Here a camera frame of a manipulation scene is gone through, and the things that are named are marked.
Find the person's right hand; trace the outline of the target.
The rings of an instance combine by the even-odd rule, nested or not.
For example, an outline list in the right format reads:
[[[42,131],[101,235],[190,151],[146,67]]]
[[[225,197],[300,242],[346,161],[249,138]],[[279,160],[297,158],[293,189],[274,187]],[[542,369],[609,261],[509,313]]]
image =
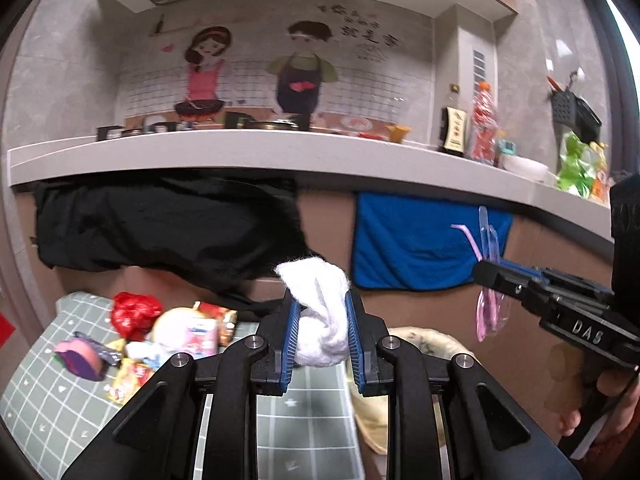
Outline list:
[[[597,392],[606,397],[605,422],[594,444],[601,444],[621,434],[634,419],[639,403],[639,373],[629,368],[605,370],[597,382]]]

